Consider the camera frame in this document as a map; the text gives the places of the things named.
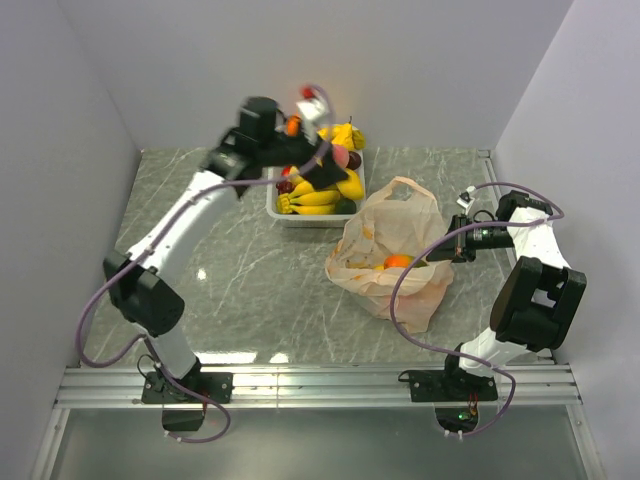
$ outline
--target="wall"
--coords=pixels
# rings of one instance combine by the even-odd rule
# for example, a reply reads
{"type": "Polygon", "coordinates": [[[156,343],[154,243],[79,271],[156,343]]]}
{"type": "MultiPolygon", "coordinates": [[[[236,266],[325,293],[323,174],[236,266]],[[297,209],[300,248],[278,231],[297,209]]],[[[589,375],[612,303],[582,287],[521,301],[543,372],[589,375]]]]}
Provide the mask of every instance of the wall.
{"type": "Polygon", "coordinates": [[[611,479],[638,478],[640,3],[576,0],[511,118],[500,178],[555,199],[569,263],[589,285],[561,350],[611,479]]]}
{"type": "Polygon", "coordinates": [[[138,151],[55,1],[0,3],[0,476],[28,478],[138,151]]]}
{"type": "Polygon", "coordinates": [[[324,86],[372,144],[494,147],[571,0],[59,0],[143,147],[324,86]]]}

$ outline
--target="orange fruit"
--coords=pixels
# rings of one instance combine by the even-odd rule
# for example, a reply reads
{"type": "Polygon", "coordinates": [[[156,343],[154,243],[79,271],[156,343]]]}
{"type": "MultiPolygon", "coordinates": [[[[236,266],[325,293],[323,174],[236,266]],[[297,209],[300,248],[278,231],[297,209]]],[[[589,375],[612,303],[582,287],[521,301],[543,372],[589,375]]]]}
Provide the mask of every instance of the orange fruit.
{"type": "Polygon", "coordinates": [[[390,255],[384,261],[384,268],[393,268],[393,267],[407,268],[412,260],[413,260],[413,257],[411,255],[402,255],[402,254],[390,255]]]}

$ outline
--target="gray marble surface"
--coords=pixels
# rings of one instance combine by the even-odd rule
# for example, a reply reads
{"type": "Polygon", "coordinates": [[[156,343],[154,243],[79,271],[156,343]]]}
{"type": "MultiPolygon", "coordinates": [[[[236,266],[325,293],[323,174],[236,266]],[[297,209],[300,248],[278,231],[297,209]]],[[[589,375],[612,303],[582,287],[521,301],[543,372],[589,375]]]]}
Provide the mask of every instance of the gray marble surface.
{"type": "MultiPolygon", "coordinates": [[[[205,149],[144,152],[117,248],[138,242],[182,193],[205,149]]],[[[365,150],[369,193],[394,176],[416,180],[439,201],[446,224],[455,200],[485,181],[470,149],[365,150]]],[[[204,363],[353,363],[436,360],[404,340],[391,323],[371,317],[351,294],[332,284],[324,261],[341,229],[288,229],[265,211],[264,188],[250,190],[196,247],[178,293],[186,301],[182,326],[204,363]]],[[[488,191],[478,208],[493,210],[488,191]]],[[[455,347],[488,325],[510,267],[505,252],[478,252],[475,263],[454,265],[455,278],[427,333],[432,344],[455,347]]],[[[105,359],[134,334],[104,300],[97,309],[87,353],[105,359]]],[[[132,364],[143,347],[118,365],[132,364]]]]}

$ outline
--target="plastic bag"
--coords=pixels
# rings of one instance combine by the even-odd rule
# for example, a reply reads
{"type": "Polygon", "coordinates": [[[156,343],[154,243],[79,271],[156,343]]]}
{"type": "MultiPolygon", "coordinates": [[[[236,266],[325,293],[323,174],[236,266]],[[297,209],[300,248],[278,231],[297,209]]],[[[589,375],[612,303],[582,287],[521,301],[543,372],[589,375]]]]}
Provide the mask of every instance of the plastic bag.
{"type": "MultiPolygon", "coordinates": [[[[434,195],[411,179],[395,177],[347,222],[342,240],[325,262],[325,272],[333,283],[356,294],[371,314],[390,319],[391,292],[404,269],[378,271],[373,266],[392,254],[418,255],[446,231],[434,195]],[[411,189],[411,196],[390,199],[393,190],[403,185],[411,189]]],[[[452,281],[448,261],[409,272],[396,300],[396,318],[408,332],[426,331],[452,281]]]]}

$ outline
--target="purple cable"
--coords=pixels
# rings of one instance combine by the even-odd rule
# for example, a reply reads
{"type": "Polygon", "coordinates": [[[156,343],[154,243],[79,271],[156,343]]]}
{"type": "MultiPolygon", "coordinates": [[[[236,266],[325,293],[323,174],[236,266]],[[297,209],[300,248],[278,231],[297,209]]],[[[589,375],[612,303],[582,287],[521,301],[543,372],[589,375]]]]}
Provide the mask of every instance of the purple cable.
{"type": "MultiPolygon", "coordinates": [[[[549,205],[551,205],[558,213],[554,214],[554,215],[551,215],[547,219],[539,219],[539,220],[535,220],[535,221],[529,222],[529,223],[498,222],[498,221],[482,222],[482,226],[483,227],[535,227],[536,225],[541,225],[541,224],[546,223],[546,222],[548,222],[550,220],[559,220],[559,219],[564,217],[564,212],[555,203],[551,202],[550,200],[548,200],[547,198],[543,197],[542,195],[540,195],[539,193],[535,192],[534,190],[531,190],[530,188],[524,187],[522,185],[518,185],[516,183],[507,183],[507,182],[482,183],[480,185],[477,185],[475,187],[475,189],[479,190],[479,189],[484,188],[484,187],[498,186],[498,185],[517,188],[519,190],[523,190],[523,191],[525,191],[527,193],[535,195],[536,197],[540,198],[542,201],[544,201],[544,202],[548,203],[549,205]]],[[[393,325],[396,327],[396,330],[398,330],[400,335],[402,335],[409,342],[413,343],[414,345],[417,345],[420,348],[424,348],[426,350],[431,350],[432,352],[444,353],[444,354],[447,354],[447,355],[454,355],[456,357],[467,358],[469,360],[476,361],[476,362],[478,362],[478,363],[490,368],[494,372],[496,372],[496,373],[498,373],[498,374],[500,374],[500,375],[502,375],[504,377],[507,377],[509,379],[509,381],[511,382],[511,390],[509,391],[509,396],[507,397],[506,401],[504,402],[504,405],[498,411],[498,413],[495,415],[495,417],[493,417],[489,423],[483,425],[482,427],[480,427],[480,428],[478,428],[476,430],[473,430],[471,432],[464,433],[463,434],[464,437],[477,435],[478,433],[481,433],[481,432],[485,431],[486,429],[491,427],[494,423],[496,423],[505,414],[505,412],[507,411],[507,408],[509,408],[509,405],[511,405],[511,401],[513,400],[513,396],[514,396],[515,391],[516,391],[516,379],[509,372],[507,372],[505,370],[502,370],[499,367],[496,367],[495,365],[491,364],[491,362],[485,360],[484,358],[476,357],[475,355],[470,355],[468,353],[463,353],[463,352],[458,352],[458,351],[455,351],[455,350],[450,350],[448,348],[442,348],[442,347],[436,347],[436,346],[433,346],[433,345],[429,345],[427,343],[423,343],[420,340],[412,337],[409,334],[409,332],[407,332],[407,330],[400,324],[400,322],[398,322],[398,319],[396,318],[396,305],[395,305],[395,303],[396,303],[396,298],[398,297],[398,291],[400,290],[400,285],[402,285],[402,282],[404,281],[404,279],[409,274],[409,271],[413,267],[416,266],[416,264],[420,261],[421,258],[425,258],[434,249],[436,249],[437,247],[439,247],[440,245],[442,245],[446,241],[454,238],[459,233],[467,232],[467,231],[473,230],[475,228],[478,228],[478,224],[465,225],[464,227],[460,227],[460,228],[458,228],[456,230],[453,230],[453,231],[447,233],[445,236],[443,236],[443,237],[439,238],[438,240],[436,240],[435,242],[433,242],[431,245],[429,245],[427,248],[425,248],[420,254],[418,254],[413,259],[413,261],[409,264],[409,266],[406,269],[404,269],[404,271],[400,274],[400,277],[398,278],[398,281],[396,282],[395,286],[393,287],[393,291],[391,292],[391,299],[390,299],[391,303],[389,305],[389,311],[390,311],[390,314],[391,314],[391,321],[393,322],[393,325]]]]}
{"type": "MultiPolygon", "coordinates": [[[[327,95],[327,92],[322,87],[320,87],[318,85],[310,85],[310,87],[313,88],[317,93],[319,93],[320,96],[327,103],[327,108],[329,110],[328,119],[327,119],[327,128],[329,129],[329,135],[327,136],[327,138],[330,139],[331,136],[332,136],[331,135],[331,130],[333,129],[333,122],[334,122],[334,111],[333,111],[333,107],[331,105],[331,101],[329,99],[329,96],[327,95]]],[[[105,284],[102,285],[102,287],[100,287],[98,289],[98,291],[91,296],[91,298],[89,299],[87,304],[84,306],[84,308],[80,312],[80,317],[78,319],[78,326],[77,326],[76,332],[75,332],[74,344],[75,344],[75,349],[78,352],[78,355],[79,355],[80,360],[82,361],[82,363],[84,363],[88,367],[92,367],[92,368],[105,368],[105,367],[109,367],[109,366],[113,365],[114,363],[120,361],[122,359],[122,357],[124,357],[127,354],[127,352],[139,340],[145,340],[145,344],[147,345],[147,348],[149,348],[151,346],[150,343],[146,341],[146,338],[147,338],[146,335],[141,333],[141,334],[138,334],[135,337],[133,337],[124,346],[124,348],[122,350],[120,350],[120,352],[118,352],[112,358],[110,358],[108,360],[105,360],[103,362],[97,362],[97,361],[94,361],[94,360],[90,359],[89,357],[87,357],[85,355],[84,348],[83,348],[83,345],[82,345],[82,336],[83,336],[83,333],[84,333],[85,324],[87,322],[87,319],[89,318],[89,313],[91,312],[93,307],[95,307],[95,305],[98,303],[100,298],[116,282],[118,282],[122,277],[124,277],[126,274],[128,274],[131,270],[133,270],[137,265],[139,265],[147,257],[149,257],[149,255],[151,255],[153,253],[155,248],[160,244],[160,242],[167,235],[167,233],[169,233],[171,228],[176,224],[176,222],[180,219],[180,217],[184,214],[184,212],[187,211],[194,203],[196,203],[202,197],[205,197],[205,196],[215,192],[216,190],[220,190],[222,188],[270,185],[272,183],[278,183],[278,182],[282,182],[282,181],[285,181],[285,180],[290,180],[296,175],[304,175],[307,172],[309,172],[312,168],[316,167],[317,163],[316,163],[315,159],[324,157],[325,153],[327,153],[327,151],[329,150],[330,146],[331,146],[331,142],[329,140],[323,140],[322,143],[320,144],[320,147],[318,147],[318,150],[316,151],[316,153],[309,159],[309,161],[307,163],[305,163],[302,167],[300,167],[300,169],[299,169],[297,174],[293,174],[293,175],[289,175],[289,176],[282,176],[282,177],[272,178],[272,179],[234,180],[234,181],[231,181],[231,182],[220,183],[218,185],[214,185],[214,186],[209,187],[207,189],[201,190],[200,192],[198,192],[195,195],[193,195],[184,204],[182,204],[176,210],[176,212],[171,216],[171,218],[169,218],[169,220],[167,221],[165,226],[162,228],[162,230],[160,230],[160,232],[158,233],[156,238],[154,238],[149,243],[149,246],[144,250],[144,252],[141,253],[137,258],[134,258],[133,260],[131,260],[131,263],[129,265],[127,265],[125,268],[120,270],[116,275],[111,277],[107,282],[105,282],[105,284]]],[[[152,348],[149,348],[149,350],[157,358],[157,355],[155,355],[155,351],[153,351],[152,348]]],[[[171,384],[174,387],[176,387],[177,389],[179,389],[183,393],[186,393],[187,395],[191,395],[192,397],[197,398],[198,400],[210,403],[211,405],[213,405],[216,408],[220,409],[227,416],[227,420],[228,420],[227,425],[225,426],[225,428],[219,434],[214,435],[213,437],[202,439],[202,440],[184,439],[183,441],[186,442],[186,443],[206,443],[206,442],[210,442],[212,440],[216,440],[216,439],[220,438],[222,435],[224,435],[224,433],[229,429],[229,426],[231,424],[231,417],[229,416],[229,413],[226,411],[226,409],[224,407],[222,407],[222,405],[220,405],[219,403],[217,403],[217,402],[215,402],[215,401],[213,401],[211,399],[207,399],[207,397],[204,397],[203,395],[200,395],[200,394],[198,394],[196,392],[192,392],[191,390],[183,387],[178,382],[176,382],[173,379],[173,377],[171,377],[169,372],[166,371],[164,369],[164,367],[161,367],[161,369],[162,369],[163,374],[167,377],[169,382],[171,382],[171,384]]]]}

